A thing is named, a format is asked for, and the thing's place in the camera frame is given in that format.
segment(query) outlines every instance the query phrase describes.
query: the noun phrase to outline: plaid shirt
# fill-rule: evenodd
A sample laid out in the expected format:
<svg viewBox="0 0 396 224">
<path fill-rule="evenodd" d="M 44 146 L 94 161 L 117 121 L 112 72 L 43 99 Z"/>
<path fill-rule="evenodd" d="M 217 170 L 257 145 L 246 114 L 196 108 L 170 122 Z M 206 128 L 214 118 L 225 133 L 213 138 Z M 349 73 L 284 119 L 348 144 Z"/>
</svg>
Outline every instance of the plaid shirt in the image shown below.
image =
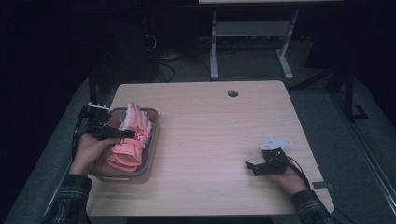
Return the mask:
<svg viewBox="0 0 396 224">
<path fill-rule="evenodd" d="M 91 223 L 87 212 L 88 194 L 92 181 L 83 175 L 68 175 L 56 197 L 55 203 L 43 224 Z M 291 197 L 303 224 L 337 224 L 318 196 L 312 190 L 304 190 Z"/>
<path fill-rule="evenodd" d="M 332 217 L 326 207 L 312 190 L 303 190 L 291 197 L 298 217 L 303 224 L 336 224 L 340 223 Z"/>
</svg>

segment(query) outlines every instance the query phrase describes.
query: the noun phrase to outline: person's left hand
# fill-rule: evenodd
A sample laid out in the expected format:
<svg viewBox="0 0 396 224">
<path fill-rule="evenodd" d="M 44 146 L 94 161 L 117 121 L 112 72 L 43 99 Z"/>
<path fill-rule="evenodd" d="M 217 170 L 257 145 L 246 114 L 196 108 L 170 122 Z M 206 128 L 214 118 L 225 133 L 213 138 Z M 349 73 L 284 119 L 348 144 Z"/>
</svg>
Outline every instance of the person's left hand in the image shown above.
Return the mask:
<svg viewBox="0 0 396 224">
<path fill-rule="evenodd" d="M 98 141 L 90 134 L 83 134 L 78 141 L 74 161 L 70 167 L 70 175 L 88 175 L 94 162 L 100 157 L 102 151 L 120 142 L 119 138 L 107 138 Z"/>
</svg>

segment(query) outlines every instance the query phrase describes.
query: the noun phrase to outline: table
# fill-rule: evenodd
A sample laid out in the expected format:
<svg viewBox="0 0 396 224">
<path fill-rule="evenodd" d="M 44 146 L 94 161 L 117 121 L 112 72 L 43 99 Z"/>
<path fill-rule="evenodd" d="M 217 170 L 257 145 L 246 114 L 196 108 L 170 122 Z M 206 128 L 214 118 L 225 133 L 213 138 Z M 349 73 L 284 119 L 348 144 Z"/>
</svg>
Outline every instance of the table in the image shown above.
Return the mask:
<svg viewBox="0 0 396 224">
<path fill-rule="evenodd" d="M 145 184 L 127 184 L 90 176 L 90 216 L 293 214 L 289 196 L 245 165 L 264 162 L 260 145 L 269 138 L 292 141 L 283 148 L 286 154 L 311 182 L 323 181 L 280 81 L 124 84 L 112 107 L 131 101 L 160 114 L 151 177 Z M 332 212 L 329 191 L 314 191 Z"/>
<path fill-rule="evenodd" d="M 243 3 L 319 3 L 340 2 L 343 0 L 200 0 L 200 4 L 243 4 Z M 212 21 L 212 48 L 210 52 L 210 79 L 219 78 L 216 56 L 216 38 L 218 36 L 283 36 L 285 41 L 280 49 L 276 50 L 285 78 L 293 79 L 286 59 L 294 26 L 299 10 L 293 10 L 288 21 L 218 21 L 217 12 L 213 12 Z"/>
</svg>

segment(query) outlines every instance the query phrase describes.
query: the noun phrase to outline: gray carpeted floor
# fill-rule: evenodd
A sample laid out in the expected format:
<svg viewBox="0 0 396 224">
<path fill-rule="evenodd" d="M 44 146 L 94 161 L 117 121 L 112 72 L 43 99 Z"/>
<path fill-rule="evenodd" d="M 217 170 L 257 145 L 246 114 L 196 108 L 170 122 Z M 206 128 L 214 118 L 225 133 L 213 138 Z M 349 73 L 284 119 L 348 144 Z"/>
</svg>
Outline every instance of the gray carpeted floor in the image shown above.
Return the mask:
<svg viewBox="0 0 396 224">
<path fill-rule="evenodd" d="M 219 80 L 281 80 L 292 86 L 312 77 L 317 69 L 304 68 L 310 43 L 292 42 L 287 54 L 294 80 L 282 75 L 275 48 L 278 41 L 239 46 L 237 52 L 218 55 Z M 194 59 L 180 58 L 167 63 L 175 70 L 172 82 L 209 81 L 209 53 Z M 171 70 L 162 66 L 166 76 Z M 395 127 L 375 105 L 370 92 L 359 82 L 355 85 L 355 103 L 361 105 L 369 116 L 351 124 L 345 120 L 338 104 L 342 93 L 331 95 L 324 90 L 327 77 L 302 91 L 289 91 L 297 115 L 302 123 L 308 142 L 318 162 L 325 181 L 332 186 L 330 194 L 339 211 L 355 223 L 396 223 L 396 216 L 377 185 L 369 163 L 363 156 L 361 144 L 351 130 L 358 130 L 375 158 L 395 182 L 396 154 Z M 113 95 L 102 95 L 102 102 L 111 103 Z M 70 106 L 60 120 L 58 128 L 49 140 L 40 161 L 24 187 L 19 199 L 9 213 L 6 223 L 37 223 L 45 213 L 51 196 L 62 179 L 70 162 L 72 132 L 81 107 L 89 101 L 88 82 L 81 84 Z M 333 214 L 349 223 L 339 211 Z M 272 217 L 274 223 L 299 223 L 296 216 Z M 93 224 L 126 223 L 125 217 L 93 217 Z"/>
</svg>

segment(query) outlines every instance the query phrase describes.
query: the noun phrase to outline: person's right hand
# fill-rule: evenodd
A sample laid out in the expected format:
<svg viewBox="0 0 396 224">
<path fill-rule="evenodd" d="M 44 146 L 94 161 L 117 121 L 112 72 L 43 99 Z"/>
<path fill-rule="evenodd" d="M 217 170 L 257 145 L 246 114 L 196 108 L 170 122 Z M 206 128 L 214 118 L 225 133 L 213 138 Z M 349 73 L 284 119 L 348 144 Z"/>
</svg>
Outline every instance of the person's right hand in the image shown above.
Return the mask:
<svg viewBox="0 0 396 224">
<path fill-rule="evenodd" d="M 289 195 L 308 189 L 305 182 L 289 166 L 282 175 L 267 175 L 266 177 L 276 182 Z"/>
</svg>

